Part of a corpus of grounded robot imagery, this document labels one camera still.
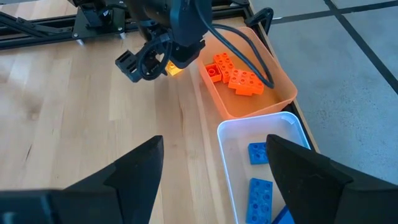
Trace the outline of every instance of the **orange lego brick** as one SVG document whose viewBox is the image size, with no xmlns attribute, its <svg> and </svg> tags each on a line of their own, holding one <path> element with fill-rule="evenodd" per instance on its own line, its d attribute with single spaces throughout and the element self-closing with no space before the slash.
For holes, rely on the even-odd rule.
<svg viewBox="0 0 398 224">
<path fill-rule="evenodd" d="M 228 57 L 227 53 L 216 54 L 214 55 L 213 59 L 223 74 L 223 83 L 228 83 L 232 74 L 232 70 L 235 68 L 234 63 Z"/>
<path fill-rule="evenodd" d="M 213 81 L 213 83 L 221 81 L 222 74 L 217 64 L 207 65 L 206 71 L 209 74 L 211 81 Z"/>
<path fill-rule="evenodd" d="M 165 70 L 171 76 L 174 76 L 174 75 L 176 75 L 176 74 L 178 74 L 178 73 L 180 73 L 182 71 L 182 69 L 180 69 L 177 66 L 175 66 L 172 61 L 169 61 L 167 63 L 167 66 L 166 66 Z"/>
<path fill-rule="evenodd" d="M 261 95 L 264 91 L 264 84 L 256 74 L 238 69 L 233 70 L 228 87 L 235 89 L 235 94 L 244 96 Z"/>
</svg>

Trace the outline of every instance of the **orange bin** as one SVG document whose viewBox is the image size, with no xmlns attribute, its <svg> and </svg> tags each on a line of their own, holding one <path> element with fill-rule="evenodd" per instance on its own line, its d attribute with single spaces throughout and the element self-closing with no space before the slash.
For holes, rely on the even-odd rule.
<svg viewBox="0 0 398 224">
<path fill-rule="evenodd" d="M 225 120 L 280 112 L 297 96 L 296 87 L 254 31 L 248 27 L 240 27 L 238 29 L 246 34 L 257 47 L 274 79 L 275 88 L 271 90 L 265 86 L 264 92 L 261 95 L 241 96 L 235 94 L 234 89 L 228 88 L 228 84 L 224 84 L 223 82 L 213 83 L 205 66 L 214 63 L 213 56 L 215 54 L 226 52 L 233 61 L 236 69 L 244 71 L 250 71 L 250 69 L 242 60 L 217 40 L 216 37 L 208 34 L 205 37 L 206 47 L 200 52 L 197 65 L 218 111 Z M 261 68 L 254 52 L 244 39 L 229 31 L 219 30 L 219 32 L 238 48 L 266 78 L 265 72 Z"/>
</svg>

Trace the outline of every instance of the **blue lego brick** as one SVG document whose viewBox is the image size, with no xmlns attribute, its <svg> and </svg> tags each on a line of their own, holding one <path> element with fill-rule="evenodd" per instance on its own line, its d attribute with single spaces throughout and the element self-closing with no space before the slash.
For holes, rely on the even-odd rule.
<svg viewBox="0 0 398 224">
<path fill-rule="evenodd" d="M 252 178 L 246 212 L 248 224 L 270 224 L 272 214 L 272 182 Z"/>
<path fill-rule="evenodd" d="M 286 205 L 282 209 L 282 211 L 280 211 L 272 224 L 294 224 L 292 214 L 290 214 L 289 209 Z"/>
<path fill-rule="evenodd" d="M 265 142 L 250 143 L 248 149 L 249 149 L 250 164 L 258 165 L 258 164 L 268 163 Z"/>
</svg>

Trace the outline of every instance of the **black metal frame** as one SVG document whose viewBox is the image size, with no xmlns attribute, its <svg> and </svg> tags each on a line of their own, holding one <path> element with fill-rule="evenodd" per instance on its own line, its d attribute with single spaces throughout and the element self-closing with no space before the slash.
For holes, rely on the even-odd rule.
<svg viewBox="0 0 398 224">
<path fill-rule="evenodd" d="M 230 6 L 231 3 L 236 3 L 236 6 Z M 250 8 L 249 2 L 247 0 L 213 0 L 213 19 L 230 19 L 234 17 L 242 17 L 247 26 L 251 27 L 264 45 L 268 48 L 266 38 L 261 31 L 260 25 L 264 28 L 266 34 L 268 34 L 269 28 L 271 26 L 272 16 L 274 12 L 271 8 L 265 8 L 259 11 L 257 14 L 253 13 Z M 19 47 L 28 47 L 43 44 L 52 44 L 65 42 L 70 40 L 81 39 L 80 37 L 74 37 L 73 27 L 76 22 L 76 15 L 72 16 L 60 16 L 52 17 L 48 19 L 37 19 L 29 21 L 31 24 L 36 26 L 45 26 L 50 28 L 62 29 L 64 32 L 60 34 L 46 35 L 44 37 L 32 37 L 31 35 L 21 34 L 20 30 L 12 29 L 12 27 L 0 27 L 0 50 L 14 49 Z M 2 24 L 2 16 L 0 14 L 0 25 Z M 126 13 L 125 25 L 123 30 L 119 32 L 110 32 L 108 34 L 120 34 L 122 32 L 135 32 L 138 31 L 135 22 L 133 22 L 128 13 Z M 300 117 L 299 111 L 294 103 L 291 103 L 284 111 L 289 111 L 299 118 L 305 135 L 310 143 L 310 147 L 314 149 L 314 145 L 308 135 L 305 126 L 303 125 L 303 120 Z"/>
</svg>

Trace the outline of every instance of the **white plastic container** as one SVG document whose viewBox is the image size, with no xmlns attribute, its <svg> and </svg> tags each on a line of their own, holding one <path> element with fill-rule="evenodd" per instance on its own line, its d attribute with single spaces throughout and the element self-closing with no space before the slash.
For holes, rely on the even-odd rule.
<svg viewBox="0 0 398 224">
<path fill-rule="evenodd" d="M 273 181 L 272 220 L 274 220 L 285 202 L 272 176 L 269 164 L 250 164 L 248 145 L 252 142 L 265 142 L 268 134 L 277 134 L 310 148 L 299 119 L 292 113 L 280 112 L 229 120 L 218 126 L 217 133 L 235 222 L 245 223 L 249 181 L 253 177 Z"/>
</svg>

